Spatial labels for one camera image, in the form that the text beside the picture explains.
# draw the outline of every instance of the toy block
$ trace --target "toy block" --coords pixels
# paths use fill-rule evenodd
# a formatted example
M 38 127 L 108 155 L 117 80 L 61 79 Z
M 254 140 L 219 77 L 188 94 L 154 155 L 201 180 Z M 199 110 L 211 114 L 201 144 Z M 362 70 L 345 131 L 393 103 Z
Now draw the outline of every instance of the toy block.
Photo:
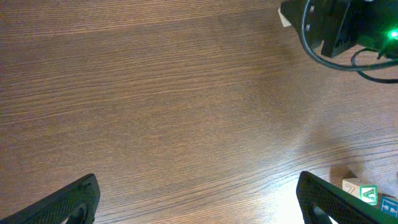
M 377 205 L 377 186 L 360 178 L 343 179 L 343 190 L 370 204 Z
M 393 197 L 381 197 L 380 210 L 392 217 L 398 218 L 398 199 Z

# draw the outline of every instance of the wire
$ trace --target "wire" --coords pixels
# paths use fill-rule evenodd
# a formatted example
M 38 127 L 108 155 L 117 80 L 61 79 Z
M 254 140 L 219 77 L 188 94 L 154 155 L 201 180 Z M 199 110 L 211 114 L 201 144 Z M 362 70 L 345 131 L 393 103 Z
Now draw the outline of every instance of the wire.
M 373 64 L 373 65 L 349 66 L 349 65 L 340 65 L 337 63 L 333 63 L 333 62 L 327 61 L 327 60 L 319 57 L 309 46 L 307 37 L 305 36 L 305 30 L 306 30 L 306 26 L 307 26 L 306 20 L 307 20 L 308 8 L 311 4 L 311 1 L 312 0 L 305 1 L 304 10 L 303 10 L 302 18 L 301 18 L 300 33 L 298 35 L 300 37 L 300 41 L 304 48 L 304 51 L 316 62 L 318 62 L 326 67 L 329 67 L 329 68 L 334 68 L 337 70 L 348 71 L 348 72 L 378 70 L 378 69 L 389 68 L 389 67 L 398 65 L 398 60 L 393 60 L 390 62 L 384 62 L 384 63 Z
M 357 57 L 360 53 L 362 53 L 362 52 L 378 52 L 378 51 L 377 51 L 377 50 L 372 50 L 372 49 L 362 49 L 362 50 L 356 52 L 356 53 L 353 55 L 353 57 L 351 57 L 351 64 L 352 64 L 354 67 L 356 66 L 356 65 L 355 65 L 356 57 Z M 361 71 L 357 71 L 357 72 L 358 72 L 358 74 L 361 75 L 363 78 L 365 78 L 365 79 L 367 79 L 367 80 L 370 80 L 370 81 L 372 81 L 372 82 L 376 82 L 376 83 L 385 83 L 385 84 L 395 84 L 395 83 L 398 83 L 398 79 L 374 78 L 374 77 L 371 77 L 371 76 L 369 76 L 369 75 L 367 75 L 367 74 L 365 74 L 365 73 L 363 73 L 363 72 L 361 72 Z

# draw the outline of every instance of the brown wood grain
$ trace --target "brown wood grain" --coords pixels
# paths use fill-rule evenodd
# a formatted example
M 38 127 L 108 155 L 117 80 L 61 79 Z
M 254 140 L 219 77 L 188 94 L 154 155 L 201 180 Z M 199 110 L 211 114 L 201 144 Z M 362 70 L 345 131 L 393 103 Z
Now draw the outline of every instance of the brown wood grain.
M 90 172 L 96 223 L 302 223 L 303 170 L 398 197 L 397 87 L 311 61 L 280 1 L 0 3 L 0 218 Z

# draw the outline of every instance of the black cable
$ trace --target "black cable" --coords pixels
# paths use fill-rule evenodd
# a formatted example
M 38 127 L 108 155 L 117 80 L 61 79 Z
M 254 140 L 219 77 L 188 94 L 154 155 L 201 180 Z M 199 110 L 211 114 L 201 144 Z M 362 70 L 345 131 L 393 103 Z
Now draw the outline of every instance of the black cable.
M 351 64 L 355 67 L 355 60 L 356 57 L 362 53 L 362 52 L 378 52 L 377 50 L 372 50 L 372 49 L 362 49 L 358 52 L 356 52 L 353 57 L 351 57 Z M 376 83 L 385 83 L 385 84 L 394 84 L 394 83 L 398 83 L 398 79 L 383 79 L 383 78 L 374 78 L 371 77 L 361 71 L 357 71 L 359 75 L 361 75 L 363 78 L 370 80 L 372 82 L 376 82 Z
M 309 46 L 307 37 L 305 36 L 305 28 L 307 26 L 306 20 L 308 16 L 308 8 L 311 4 L 312 0 L 306 0 L 304 4 L 304 10 L 301 18 L 301 26 L 300 26 L 300 33 L 298 34 L 300 37 L 301 44 L 304 48 L 304 51 L 316 62 L 329 67 L 329 68 L 334 68 L 337 70 L 342 70 L 342 71 L 349 71 L 349 72 L 358 72 L 358 71 L 370 71 L 370 70 L 377 70 L 377 69 L 383 69 L 383 68 L 389 68 L 398 65 L 398 60 L 393 60 L 391 62 L 384 62 L 384 63 L 379 63 L 379 64 L 374 64 L 374 65 L 360 65 L 360 66 L 349 66 L 349 65 L 340 65 L 337 63 L 333 63 L 330 61 L 327 61 L 321 57 L 319 57 Z

